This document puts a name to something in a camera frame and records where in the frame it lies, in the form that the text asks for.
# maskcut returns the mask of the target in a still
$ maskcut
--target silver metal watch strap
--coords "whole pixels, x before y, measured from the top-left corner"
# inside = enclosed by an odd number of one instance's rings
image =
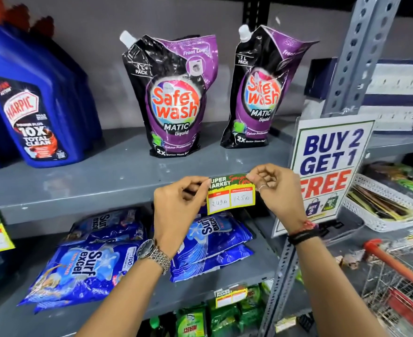
[[[169,271],[170,259],[165,255],[158,246],[155,246],[148,256],[150,259],[156,261],[163,268],[163,275]]]

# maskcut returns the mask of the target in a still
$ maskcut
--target black wristband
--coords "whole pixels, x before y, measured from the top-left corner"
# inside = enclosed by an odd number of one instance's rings
[[[310,230],[295,233],[294,235],[289,235],[288,241],[291,245],[295,246],[301,242],[304,242],[305,240],[308,240],[309,238],[314,238],[316,236],[320,236],[319,226],[316,226]]]

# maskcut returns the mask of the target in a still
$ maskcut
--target white plastic basket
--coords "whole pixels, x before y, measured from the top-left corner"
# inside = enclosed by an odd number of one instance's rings
[[[413,210],[412,198],[372,180],[371,178],[357,174],[353,184],[366,188],[367,190]],[[413,217],[405,221],[384,221],[347,197],[344,198],[343,205],[363,219],[367,227],[377,232],[390,232],[413,226]]]

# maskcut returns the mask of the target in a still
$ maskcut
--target white spout cap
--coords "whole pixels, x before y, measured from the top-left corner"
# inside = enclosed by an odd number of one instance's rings
[[[126,30],[121,33],[119,39],[122,41],[124,45],[127,46],[127,48],[132,47],[133,44],[138,41],[138,39],[136,39],[133,35],[131,35]]]
[[[242,43],[245,43],[250,40],[252,37],[252,32],[250,32],[249,26],[242,25],[239,27],[239,39]]]

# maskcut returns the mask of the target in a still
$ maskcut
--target red cart handle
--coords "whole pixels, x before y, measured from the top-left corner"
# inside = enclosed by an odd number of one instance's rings
[[[408,267],[403,265],[400,261],[396,260],[394,257],[386,253],[385,251],[381,250],[378,245],[382,241],[380,239],[369,240],[364,244],[364,249],[367,253],[373,254],[382,260],[386,265],[392,267],[395,271],[397,271],[400,275],[408,279],[413,283],[413,271],[411,271]]]

